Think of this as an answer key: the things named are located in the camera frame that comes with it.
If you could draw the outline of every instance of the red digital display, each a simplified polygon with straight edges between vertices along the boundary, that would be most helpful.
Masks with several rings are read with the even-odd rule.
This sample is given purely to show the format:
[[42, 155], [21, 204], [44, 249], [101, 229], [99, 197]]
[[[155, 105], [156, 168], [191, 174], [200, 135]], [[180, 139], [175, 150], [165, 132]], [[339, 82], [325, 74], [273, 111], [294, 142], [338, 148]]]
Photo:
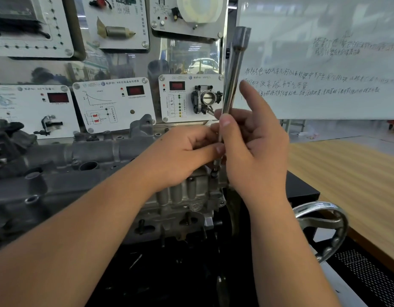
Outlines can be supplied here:
[[145, 90], [143, 88], [143, 85], [127, 86], [126, 90], [127, 90], [128, 96], [136, 96], [136, 95], [144, 95], [145, 94]]
[[69, 102], [67, 92], [48, 92], [48, 100], [50, 103], [67, 103]]
[[185, 82], [169, 82], [170, 90], [185, 90]]

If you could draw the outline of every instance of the whiteboard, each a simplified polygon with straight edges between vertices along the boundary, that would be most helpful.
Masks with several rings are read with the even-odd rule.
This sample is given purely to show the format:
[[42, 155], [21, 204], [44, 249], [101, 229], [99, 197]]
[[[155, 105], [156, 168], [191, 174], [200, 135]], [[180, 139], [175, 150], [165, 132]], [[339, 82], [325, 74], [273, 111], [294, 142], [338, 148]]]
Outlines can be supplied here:
[[237, 26], [240, 80], [277, 118], [394, 119], [394, 0], [239, 0]]

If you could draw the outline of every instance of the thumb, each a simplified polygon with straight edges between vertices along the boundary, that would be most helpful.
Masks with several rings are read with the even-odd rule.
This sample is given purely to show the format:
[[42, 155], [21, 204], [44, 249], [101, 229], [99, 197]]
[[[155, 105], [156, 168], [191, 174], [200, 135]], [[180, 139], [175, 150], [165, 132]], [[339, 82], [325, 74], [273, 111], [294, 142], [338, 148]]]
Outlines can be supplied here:
[[189, 157], [193, 168], [199, 168], [213, 160], [220, 158], [225, 153], [224, 144], [214, 143], [205, 147], [189, 152], [192, 156]]
[[245, 158], [250, 155], [240, 127], [230, 114], [224, 113], [220, 116], [220, 134], [223, 136], [227, 159]]

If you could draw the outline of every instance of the forearm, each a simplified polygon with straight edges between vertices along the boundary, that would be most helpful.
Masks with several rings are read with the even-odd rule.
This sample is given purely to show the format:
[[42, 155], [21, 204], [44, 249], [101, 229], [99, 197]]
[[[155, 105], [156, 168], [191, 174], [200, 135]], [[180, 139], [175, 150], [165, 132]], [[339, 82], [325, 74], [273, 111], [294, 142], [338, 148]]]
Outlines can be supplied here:
[[84, 306], [152, 194], [141, 174], [133, 162], [0, 250], [0, 306]]
[[286, 199], [247, 203], [260, 306], [339, 307]]

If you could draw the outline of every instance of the engine block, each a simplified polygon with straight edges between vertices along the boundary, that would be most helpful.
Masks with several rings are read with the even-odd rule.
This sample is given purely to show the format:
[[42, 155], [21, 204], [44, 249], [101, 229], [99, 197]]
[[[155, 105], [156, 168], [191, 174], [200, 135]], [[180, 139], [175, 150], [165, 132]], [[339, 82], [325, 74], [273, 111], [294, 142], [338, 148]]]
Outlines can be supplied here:
[[[39, 145], [35, 135], [21, 128], [0, 120], [0, 247], [74, 202], [161, 136], [154, 134], [148, 114], [133, 122], [127, 135], [114, 139], [106, 131], [100, 140], [76, 133], [71, 144]], [[197, 169], [181, 184], [149, 198], [123, 243], [184, 239], [213, 228], [214, 211], [226, 204], [226, 186], [224, 170], [211, 177], [208, 168]]]

